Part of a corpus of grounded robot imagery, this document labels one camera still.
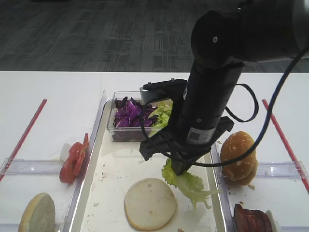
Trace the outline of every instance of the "purple cabbage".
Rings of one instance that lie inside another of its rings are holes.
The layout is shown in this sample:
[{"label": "purple cabbage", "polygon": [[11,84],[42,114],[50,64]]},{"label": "purple cabbage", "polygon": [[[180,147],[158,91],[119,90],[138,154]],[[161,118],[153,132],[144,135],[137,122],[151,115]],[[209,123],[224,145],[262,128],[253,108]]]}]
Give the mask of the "purple cabbage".
[{"label": "purple cabbage", "polygon": [[[142,110],[142,105],[140,102],[135,101],[133,98],[130,100],[127,97],[122,100],[115,100],[117,113],[115,114],[114,126],[115,127],[140,127],[140,114]],[[148,105],[144,112],[144,126],[149,127],[154,124],[158,117],[148,116],[156,109],[157,107],[152,107]]]}]

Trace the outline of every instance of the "red stick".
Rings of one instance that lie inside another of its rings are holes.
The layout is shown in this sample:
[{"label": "red stick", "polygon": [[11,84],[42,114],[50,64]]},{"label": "red stick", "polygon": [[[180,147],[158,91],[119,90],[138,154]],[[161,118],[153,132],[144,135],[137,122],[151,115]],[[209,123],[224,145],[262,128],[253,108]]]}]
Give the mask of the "red stick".
[{"label": "red stick", "polygon": [[[263,102],[266,110],[268,110],[268,103],[267,103],[267,101],[265,99],[263,99],[262,102]],[[298,162],[298,160],[296,158],[296,155],[294,154],[294,152],[293,152],[293,150],[292,150],[288,140],[286,139],[285,135],[283,134],[283,131],[281,130],[281,127],[279,126],[279,123],[278,123],[278,121],[276,120],[276,118],[275,118],[275,116],[273,114],[271,114],[271,121],[273,122],[273,124],[274,124],[274,126],[275,126],[275,128],[276,128],[276,130],[277,130],[277,132],[278,132],[278,134],[279,134],[279,136],[280,136],[280,138],[281,138],[281,140],[282,140],[286,150],[287,150],[287,152],[289,153],[289,155],[291,157],[291,160],[293,162],[295,162],[295,167],[296,167],[296,169],[299,172],[299,175],[301,177],[301,180],[304,183],[304,186],[305,186],[307,192],[309,193],[309,182],[308,182],[308,179],[304,177],[305,174],[304,174],[303,170],[301,169],[301,167],[299,165],[299,162]]]},{"label": "red stick", "polygon": [[11,165],[11,162],[12,162],[12,159],[15,158],[16,154],[18,153],[21,145],[24,143],[27,135],[29,134],[29,131],[31,130],[33,124],[35,123],[35,121],[37,120],[37,118],[39,117],[43,107],[45,106],[47,102],[47,99],[43,99],[43,101],[41,102],[39,108],[37,109],[37,112],[35,112],[34,116],[32,117],[31,121],[29,122],[25,132],[23,133],[23,135],[21,136],[21,138],[19,139],[16,147],[14,148],[13,152],[11,153],[10,155],[10,160],[9,162],[7,163],[6,167],[4,168],[4,174],[0,174],[0,181],[3,179],[4,175],[5,175],[5,172],[6,170],[8,170],[8,168],[10,167]]}]

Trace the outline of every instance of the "cable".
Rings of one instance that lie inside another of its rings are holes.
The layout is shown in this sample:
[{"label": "cable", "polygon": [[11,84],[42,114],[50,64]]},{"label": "cable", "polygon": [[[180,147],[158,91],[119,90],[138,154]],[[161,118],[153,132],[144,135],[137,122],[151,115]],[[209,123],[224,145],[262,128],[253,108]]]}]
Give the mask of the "cable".
[{"label": "cable", "polygon": [[255,119],[255,117],[257,116],[257,113],[259,112],[259,103],[256,99],[256,95],[254,94],[253,90],[249,87],[249,85],[247,84],[237,84],[237,86],[242,86],[244,87],[252,96],[253,98],[253,102],[254,102],[254,111],[253,111],[253,115],[251,116],[251,118],[249,118],[248,120],[242,120],[239,117],[237,117],[235,114],[232,113],[232,111],[226,106],[225,110],[228,112],[228,114],[234,118],[236,121],[238,122],[250,122],[253,119]]},{"label": "cable", "polygon": [[178,158],[178,157],[173,157],[171,156],[170,154],[162,151],[160,148],[158,148],[152,141],[151,139],[149,138],[149,136],[147,135],[146,131],[145,131],[145,127],[144,127],[144,122],[143,122],[143,116],[144,116],[144,111],[147,107],[147,105],[149,105],[151,102],[153,101],[149,101],[147,102],[143,108],[142,108],[142,111],[141,111],[141,114],[140,114],[140,126],[141,126],[141,131],[142,133],[144,134],[146,140],[158,151],[160,152],[161,154],[163,154],[164,156],[168,157],[168,158],[171,158],[171,159],[174,159],[174,160],[177,160],[177,161],[180,161],[180,162],[185,162],[185,163],[189,163],[191,165],[195,165],[195,166],[200,166],[200,167],[220,167],[220,166],[225,166],[225,165],[229,165],[229,164],[232,164],[232,163],[235,163],[237,161],[240,161],[242,160],[243,158],[247,157],[248,155],[250,155],[255,149],[256,147],[259,145],[259,143],[261,142],[262,138],[264,137],[265,133],[266,133],[266,130],[267,130],[267,127],[269,125],[269,122],[270,122],[270,118],[271,118],[271,115],[272,115],[272,110],[274,108],[274,104],[275,104],[275,101],[278,97],[278,94],[284,84],[284,82],[286,81],[286,79],[288,78],[289,74],[291,73],[292,69],[294,68],[294,66],[300,61],[300,59],[309,51],[309,45],[307,47],[305,47],[303,50],[301,50],[297,56],[291,61],[291,63],[289,64],[289,66],[287,67],[287,69],[285,70],[284,74],[282,75],[279,83],[277,84],[277,87],[275,88],[275,91],[271,97],[271,100],[269,102],[269,107],[268,107],[268,110],[267,110],[267,114],[266,114],[266,118],[265,118],[265,121],[264,121],[264,124],[263,124],[263,127],[261,129],[261,132],[260,134],[258,135],[258,137],[256,138],[256,141],[254,142],[254,144],[244,153],[242,154],[241,156],[238,156],[237,158],[234,158],[234,159],[231,159],[231,160],[228,160],[228,161],[225,161],[225,162],[219,162],[219,163],[198,163],[198,162],[192,162],[192,161],[189,161],[189,160],[185,160],[185,159],[181,159],[181,158]]}]

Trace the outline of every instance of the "lettuce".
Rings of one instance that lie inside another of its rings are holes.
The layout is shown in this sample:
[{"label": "lettuce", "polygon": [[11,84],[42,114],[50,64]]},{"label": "lettuce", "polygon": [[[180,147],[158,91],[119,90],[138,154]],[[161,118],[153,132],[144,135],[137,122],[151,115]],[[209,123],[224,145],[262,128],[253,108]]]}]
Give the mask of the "lettuce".
[{"label": "lettuce", "polygon": [[198,202],[203,202],[207,209],[211,206],[207,204],[207,199],[217,193],[221,193],[220,190],[203,191],[204,184],[202,178],[192,175],[188,172],[184,172],[181,175],[176,175],[172,170],[172,161],[167,159],[166,164],[162,169],[162,176],[169,185],[173,185],[178,188],[184,196],[191,200],[193,207],[196,209]]},{"label": "lettuce", "polygon": [[[157,116],[158,120],[155,124],[152,125],[153,129],[162,129],[168,125],[169,117],[172,112],[172,105],[161,102],[156,110],[154,110],[149,116],[148,119]],[[157,131],[153,130],[150,133],[150,136],[154,135]]]}]

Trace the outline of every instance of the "tomato slice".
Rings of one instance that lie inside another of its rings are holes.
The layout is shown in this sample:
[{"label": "tomato slice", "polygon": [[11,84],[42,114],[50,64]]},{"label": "tomato slice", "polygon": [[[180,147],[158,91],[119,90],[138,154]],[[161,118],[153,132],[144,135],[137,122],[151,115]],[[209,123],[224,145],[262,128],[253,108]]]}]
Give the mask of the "tomato slice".
[{"label": "tomato slice", "polygon": [[79,176],[82,164],[89,146],[88,134],[84,136],[84,142],[76,142],[69,150],[69,157],[63,164],[59,179],[62,183],[72,184],[74,179]]}]

